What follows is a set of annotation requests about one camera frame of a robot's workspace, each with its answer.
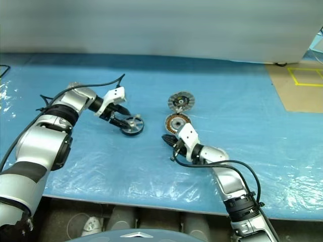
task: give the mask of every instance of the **copper gear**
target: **copper gear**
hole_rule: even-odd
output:
[[[171,114],[166,118],[166,130],[172,134],[175,134],[179,128],[183,125],[191,123],[188,116],[184,114]]]

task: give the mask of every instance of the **white wall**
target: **white wall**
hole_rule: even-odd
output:
[[[323,0],[0,0],[2,52],[297,62]]]

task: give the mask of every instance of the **blue mat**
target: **blue mat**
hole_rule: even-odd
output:
[[[46,196],[225,214],[211,170],[171,162],[161,139],[172,113],[167,99],[189,91],[196,103],[187,114],[201,142],[254,168],[269,217],[323,218],[323,115],[286,112],[264,65],[99,54],[3,54],[1,62],[12,66],[1,80],[2,156],[43,106],[38,94],[54,96],[72,81],[102,83],[126,73],[125,106],[145,120],[142,134],[126,137],[83,112],[69,159],[50,174]],[[107,90],[95,88],[100,96]],[[12,155],[6,168],[13,163]]]

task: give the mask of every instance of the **brown cardboard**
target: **brown cardboard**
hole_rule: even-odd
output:
[[[323,113],[323,65],[309,60],[285,67],[266,65],[287,111]]]

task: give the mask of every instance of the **gear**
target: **gear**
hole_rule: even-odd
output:
[[[178,92],[168,99],[168,107],[176,113],[190,110],[195,103],[194,96],[189,92]]]
[[[171,114],[166,118],[166,130],[175,134],[179,128],[187,123],[191,123],[188,116],[184,114]]]

